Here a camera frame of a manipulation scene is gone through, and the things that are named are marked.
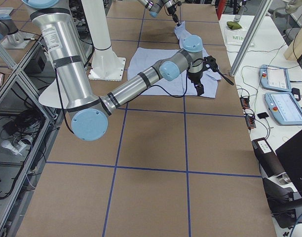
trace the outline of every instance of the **brown cardboard floor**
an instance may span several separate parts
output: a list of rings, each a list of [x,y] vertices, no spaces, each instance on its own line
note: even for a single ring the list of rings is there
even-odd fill
[[[0,6],[15,8],[23,30],[40,33],[21,1]],[[214,8],[183,4],[178,14],[227,73]],[[163,10],[153,19],[139,3],[114,1],[108,25],[126,69],[137,47],[179,47]],[[90,83],[103,95],[124,81]],[[140,96],[94,142],[62,125],[17,236],[276,236],[235,86],[219,82],[216,99]]]

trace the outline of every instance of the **metal shelf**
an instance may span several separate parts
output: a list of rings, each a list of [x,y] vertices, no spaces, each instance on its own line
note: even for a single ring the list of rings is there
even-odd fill
[[[22,156],[13,155],[11,151],[0,146],[0,195],[10,190],[13,178],[18,176],[11,195],[6,199],[0,200],[0,236],[4,233],[4,227],[9,220],[9,215],[14,207],[20,191],[23,188],[25,180],[27,182],[27,173],[29,172],[35,157],[40,155],[38,150],[43,143],[46,132],[51,124],[54,124],[55,110],[47,108],[38,102],[39,91],[24,72],[24,67],[33,57],[36,50],[40,49],[40,44],[35,43],[32,48],[25,54],[19,64],[16,64],[10,55],[3,49],[0,44],[0,57],[6,62],[8,67],[12,69],[11,75],[0,90],[0,116],[16,116],[21,111],[27,109],[23,106],[23,101],[14,99],[12,88],[14,90],[21,89],[22,96],[29,98],[29,102],[33,104],[44,117],[44,123],[39,128],[39,132],[34,137],[34,142],[29,151],[23,151]],[[2,126],[7,120],[0,123],[0,133]]]

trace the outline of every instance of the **white pillar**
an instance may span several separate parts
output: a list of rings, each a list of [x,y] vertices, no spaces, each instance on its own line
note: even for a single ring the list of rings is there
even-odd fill
[[[89,78],[121,80],[126,59],[113,52],[103,0],[82,0],[82,5],[95,47]]]

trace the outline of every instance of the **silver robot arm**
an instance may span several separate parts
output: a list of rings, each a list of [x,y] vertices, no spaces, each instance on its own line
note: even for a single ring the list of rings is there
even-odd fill
[[[101,96],[96,104],[68,109],[74,134],[86,141],[100,138],[108,127],[107,116],[162,78],[171,81],[188,70],[191,81],[192,78],[200,80],[204,69],[202,40],[198,36],[190,36],[184,40],[183,46],[172,57],[157,61],[107,95]]]
[[[179,26],[180,20],[176,14],[176,8],[182,3],[179,0],[158,0],[154,3],[151,0],[138,0],[147,10],[149,10],[152,17],[157,17],[163,6],[167,9],[167,12],[172,16],[173,21]]]
[[[0,14],[0,40],[5,36],[12,45],[18,45],[24,41],[22,33],[18,30],[12,18],[8,14]]]
[[[168,59],[156,62],[133,79],[105,96],[93,94],[84,69],[79,39],[71,26],[66,0],[23,0],[32,22],[41,28],[53,68],[68,97],[67,111],[73,133],[80,139],[93,141],[103,136],[108,127],[107,117],[121,105],[134,99],[162,78],[173,80],[184,70],[193,82],[197,94],[203,93],[200,83],[203,71],[218,72],[215,59],[202,58],[202,40],[190,36],[183,49]]]

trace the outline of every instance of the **chair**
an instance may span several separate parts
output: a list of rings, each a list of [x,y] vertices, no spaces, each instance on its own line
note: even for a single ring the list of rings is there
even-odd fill
[[[302,5],[302,0],[274,0],[268,12],[272,15],[273,21],[277,17],[286,18],[286,28],[289,25],[290,14],[296,12]]]

